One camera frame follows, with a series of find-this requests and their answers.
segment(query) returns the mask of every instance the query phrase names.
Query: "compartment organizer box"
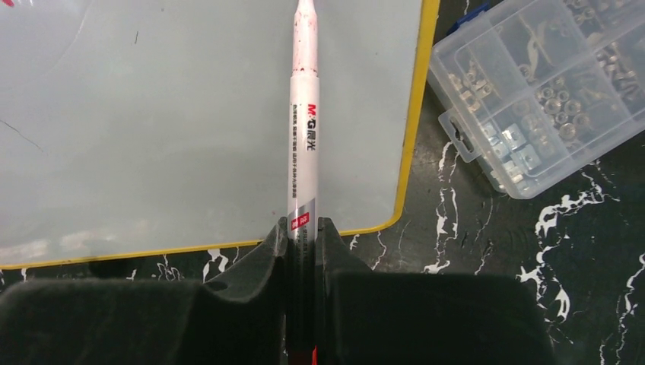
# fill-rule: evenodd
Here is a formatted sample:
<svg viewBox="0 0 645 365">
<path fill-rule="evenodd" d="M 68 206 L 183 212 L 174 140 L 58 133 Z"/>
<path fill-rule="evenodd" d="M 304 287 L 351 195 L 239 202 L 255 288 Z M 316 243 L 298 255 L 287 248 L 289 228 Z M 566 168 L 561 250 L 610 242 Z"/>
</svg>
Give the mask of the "compartment organizer box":
<svg viewBox="0 0 645 365">
<path fill-rule="evenodd" d="M 432 50 L 464 161 L 532 198 L 645 129 L 645 0 L 505 0 Z"/>
</svg>

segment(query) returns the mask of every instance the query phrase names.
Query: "table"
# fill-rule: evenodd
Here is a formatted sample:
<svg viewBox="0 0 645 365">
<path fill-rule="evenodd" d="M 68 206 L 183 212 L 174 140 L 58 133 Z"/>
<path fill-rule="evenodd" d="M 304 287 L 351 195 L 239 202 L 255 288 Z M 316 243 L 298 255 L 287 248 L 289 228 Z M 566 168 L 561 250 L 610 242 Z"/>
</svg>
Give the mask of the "table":
<svg viewBox="0 0 645 365">
<path fill-rule="evenodd" d="M 481 3 L 443 2 L 436 40 L 465 8 Z M 645 134 L 544 194 L 519 201 L 495 192 L 479 167 L 456 156 L 437 123 L 441 112 L 427 93 L 401 219 L 376 233 L 345 237 L 352 252 L 377 271 L 517 278 L 544 308 L 562 363 L 642 361 L 645 175 L 638 166 Z M 43 277 L 208 279 L 249 250 L 11 270 L 2 280 L 9 285 Z M 440 328 L 428 324 L 428 331 Z"/>
<path fill-rule="evenodd" d="M 347 233 L 402 212 L 438 7 L 422 3 L 318 6 L 319 212 Z M 294 12 L 0 5 L 20 37 L 0 43 L 0 268 L 262 239 L 286 212 Z"/>
</svg>

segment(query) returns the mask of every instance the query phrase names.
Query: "plastic storage box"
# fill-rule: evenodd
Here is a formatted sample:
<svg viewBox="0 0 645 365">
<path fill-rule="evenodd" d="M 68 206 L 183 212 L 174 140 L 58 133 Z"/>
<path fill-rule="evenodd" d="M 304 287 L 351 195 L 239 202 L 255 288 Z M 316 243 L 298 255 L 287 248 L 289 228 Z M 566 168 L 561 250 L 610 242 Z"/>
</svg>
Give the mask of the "plastic storage box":
<svg viewBox="0 0 645 365">
<path fill-rule="evenodd" d="M 645 129 L 645 0 L 506 0 L 432 51 L 463 160 L 532 198 Z"/>
</svg>

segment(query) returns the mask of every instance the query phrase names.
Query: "whiteboard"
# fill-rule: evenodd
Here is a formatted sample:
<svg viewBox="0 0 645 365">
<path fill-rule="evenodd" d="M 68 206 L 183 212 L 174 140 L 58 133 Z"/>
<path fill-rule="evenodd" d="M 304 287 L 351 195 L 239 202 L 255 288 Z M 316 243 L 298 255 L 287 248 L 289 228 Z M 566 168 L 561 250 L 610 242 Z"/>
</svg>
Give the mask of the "whiteboard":
<svg viewBox="0 0 645 365">
<path fill-rule="evenodd" d="M 295 3 L 0 3 L 0 267 L 262 239 L 286 211 Z M 316 2 L 340 230 L 393 223 L 421 3 Z"/>
</svg>

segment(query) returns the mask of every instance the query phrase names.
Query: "black pen mark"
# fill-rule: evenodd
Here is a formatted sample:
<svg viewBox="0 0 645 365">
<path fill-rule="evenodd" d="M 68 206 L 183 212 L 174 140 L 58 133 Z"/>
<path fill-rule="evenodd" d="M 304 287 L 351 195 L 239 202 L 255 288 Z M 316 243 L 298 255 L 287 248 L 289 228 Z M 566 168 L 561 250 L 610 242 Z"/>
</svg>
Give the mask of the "black pen mark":
<svg viewBox="0 0 645 365">
<path fill-rule="evenodd" d="M 2 119 L 0 119 L 0 122 L 1 122 L 2 124 L 6 125 L 7 127 L 9 127 L 9 128 L 11 128 L 11 129 L 13 129 L 13 130 L 14 130 L 14 132 L 18 133 L 18 135 L 20 135 L 20 136 L 21 136 L 25 141 L 27 141 L 27 142 L 29 142 L 29 143 L 33 144 L 34 146 L 36 146 L 36 148 L 38 148 L 38 149 L 40 150 L 40 152 L 43 152 L 43 153 L 45 152 L 45 151 L 43 151 L 43 149 L 42 149 L 42 148 L 41 148 L 41 147 L 40 147 L 36 142 L 34 142 L 34 141 L 30 140 L 29 138 L 25 137 L 25 136 L 24 136 L 24 135 L 23 135 L 19 130 L 17 130 L 16 128 L 14 128 L 11 124 L 9 124 L 9 123 L 5 122 L 5 121 L 4 121 L 4 120 L 2 120 Z"/>
</svg>

